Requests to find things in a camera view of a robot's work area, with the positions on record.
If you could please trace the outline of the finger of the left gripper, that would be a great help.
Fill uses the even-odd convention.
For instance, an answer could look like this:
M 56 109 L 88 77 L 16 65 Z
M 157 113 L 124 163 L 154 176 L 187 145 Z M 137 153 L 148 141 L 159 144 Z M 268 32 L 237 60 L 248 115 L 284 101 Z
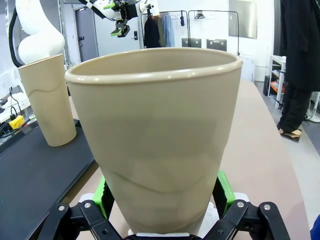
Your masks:
M 123 32 L 123 28 L 122 28 L 122 22 L 121 21 L 116 21 L 115 22 L 115 30 L 113 30 L 110 35 L 111 36 L 121 36 Z
M 117 37 L 118 38 L 124 38 L 129 33 L 130 26 L 127 25 L 126 23 L 118 22 L 117 23 L 117 29 L 118 29 Z

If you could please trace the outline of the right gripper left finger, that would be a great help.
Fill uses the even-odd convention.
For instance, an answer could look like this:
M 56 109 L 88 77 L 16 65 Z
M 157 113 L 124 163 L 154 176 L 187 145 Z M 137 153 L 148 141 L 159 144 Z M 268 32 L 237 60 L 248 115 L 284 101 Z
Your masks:
M 109 221 L 115 199 L 102 179 L 91 199 L 77 205 L 58 202 L 52 206 L 42 226 L 43 240 L 75 240 L 89 231 L 96 240 L 121 240 Z

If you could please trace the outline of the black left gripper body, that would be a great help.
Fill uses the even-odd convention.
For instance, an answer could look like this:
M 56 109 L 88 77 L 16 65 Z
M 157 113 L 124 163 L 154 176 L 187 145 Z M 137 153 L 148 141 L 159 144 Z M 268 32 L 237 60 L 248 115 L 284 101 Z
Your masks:
M 128 21 L 140 16 L 140 1 L 114 1 L 115 19 Z

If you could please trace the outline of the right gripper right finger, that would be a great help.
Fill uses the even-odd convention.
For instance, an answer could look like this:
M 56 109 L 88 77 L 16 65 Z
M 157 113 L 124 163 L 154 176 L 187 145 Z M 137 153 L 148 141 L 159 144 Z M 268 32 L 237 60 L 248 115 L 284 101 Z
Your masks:
M 212 196 L 219 220 L 205 235 L 205 240 L 232 240 L 238 232 L 248 232 L 253 240 L 290 240 L 277 205 L 262 202 L 259 206 L 236 199 L 226 174 L 219 171 Z

